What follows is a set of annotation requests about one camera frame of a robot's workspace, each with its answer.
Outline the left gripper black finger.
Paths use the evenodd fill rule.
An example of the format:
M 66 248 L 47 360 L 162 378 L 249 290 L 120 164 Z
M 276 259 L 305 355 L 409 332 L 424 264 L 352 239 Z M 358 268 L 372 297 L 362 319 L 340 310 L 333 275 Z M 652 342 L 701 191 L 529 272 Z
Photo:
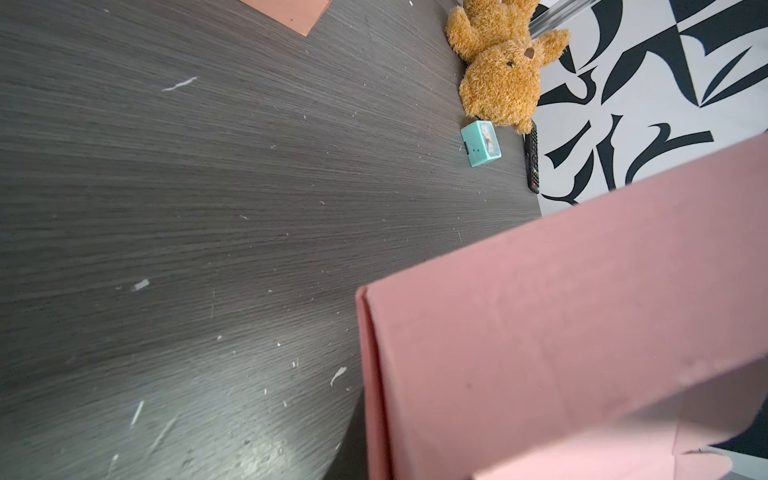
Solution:
M 367 480 L 368 477 L 365 392 L 361 391 L 346 434 L 323 479 Z

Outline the pink cardboard box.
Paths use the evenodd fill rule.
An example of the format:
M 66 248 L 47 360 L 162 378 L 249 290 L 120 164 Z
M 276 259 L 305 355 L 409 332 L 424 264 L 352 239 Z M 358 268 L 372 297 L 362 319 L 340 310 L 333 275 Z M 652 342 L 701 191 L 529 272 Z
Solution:
M 721 479 L 767 396 L 767 138 L 371 283 L 373 479 Z

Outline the orange cardboard box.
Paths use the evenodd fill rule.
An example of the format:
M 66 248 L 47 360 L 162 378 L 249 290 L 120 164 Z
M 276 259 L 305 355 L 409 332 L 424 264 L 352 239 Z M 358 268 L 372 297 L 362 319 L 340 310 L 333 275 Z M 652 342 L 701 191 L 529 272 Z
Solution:
M 307 37 L 331 0 L 241 0 L 242 3 Z

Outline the small teal alarm clock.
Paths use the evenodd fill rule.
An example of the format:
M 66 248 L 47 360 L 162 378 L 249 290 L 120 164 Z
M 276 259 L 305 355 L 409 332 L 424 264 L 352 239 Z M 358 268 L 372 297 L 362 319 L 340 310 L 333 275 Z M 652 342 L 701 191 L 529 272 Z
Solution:
M 489 121 L 476 120 L 460 130 L 469 163 L 485 165 L 502 157 L 495 128 Z

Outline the black remote control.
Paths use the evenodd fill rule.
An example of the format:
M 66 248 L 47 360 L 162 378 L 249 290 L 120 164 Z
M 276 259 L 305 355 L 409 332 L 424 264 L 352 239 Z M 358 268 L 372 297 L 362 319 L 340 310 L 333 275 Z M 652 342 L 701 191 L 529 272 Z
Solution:
M 531 131 L 523 136 L 523 140 L 528 187 L 533 193 L 538 194 L 540 179 L 538 168 L 538 136 L 535 123 L 532 124 Z

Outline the brown teddy bear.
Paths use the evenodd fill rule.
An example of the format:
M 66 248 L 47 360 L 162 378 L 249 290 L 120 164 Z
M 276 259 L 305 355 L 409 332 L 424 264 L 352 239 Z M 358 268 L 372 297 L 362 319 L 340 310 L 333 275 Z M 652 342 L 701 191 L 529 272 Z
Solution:
M 468 0 L 450 10 L 445 31 L 467 64 L 459 85 L 467 116 L 520 134 L 532 131 L 541 70 L 559 60 L 571 38 L 568 30 L 554 30 L 534 39 L 529 25 L 538 6 L 537 1 Z

